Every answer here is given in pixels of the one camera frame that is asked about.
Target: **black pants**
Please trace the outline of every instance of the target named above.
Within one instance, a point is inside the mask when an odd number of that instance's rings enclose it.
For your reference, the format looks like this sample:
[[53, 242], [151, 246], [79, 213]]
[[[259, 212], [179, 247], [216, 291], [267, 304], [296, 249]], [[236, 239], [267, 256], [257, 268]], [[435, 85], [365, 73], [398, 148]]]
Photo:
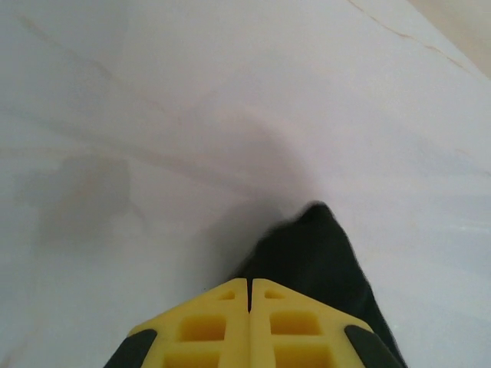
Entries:
[[247, 278], [249, 290], [252, 279], [267, 278], [365, 321], [407, 366], [348, 237], [326, 204], [311, 204], [297, 219], [268, 231], [234, 276]]

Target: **white marble floor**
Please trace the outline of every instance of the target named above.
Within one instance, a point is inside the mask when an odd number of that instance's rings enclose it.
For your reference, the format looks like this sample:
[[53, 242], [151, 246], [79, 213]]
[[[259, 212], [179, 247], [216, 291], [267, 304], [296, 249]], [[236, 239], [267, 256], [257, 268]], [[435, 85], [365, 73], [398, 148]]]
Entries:
[[2, 368], [103, 366], [311, 199], [410, 366], [491, 359], [491, 83], [404, 0], [5, 0], [0, 50]]

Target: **floor stain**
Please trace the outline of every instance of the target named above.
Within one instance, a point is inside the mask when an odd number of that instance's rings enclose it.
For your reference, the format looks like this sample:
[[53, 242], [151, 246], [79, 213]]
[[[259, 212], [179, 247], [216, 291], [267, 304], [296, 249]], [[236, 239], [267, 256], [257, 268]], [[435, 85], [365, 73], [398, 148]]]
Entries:
[[115, 215], [132, 208], [125, 159], [69, 156], [57, 170], [35, 170], [16, 181], [16, 200], [39, 210], [41, 244], [99, 238]]

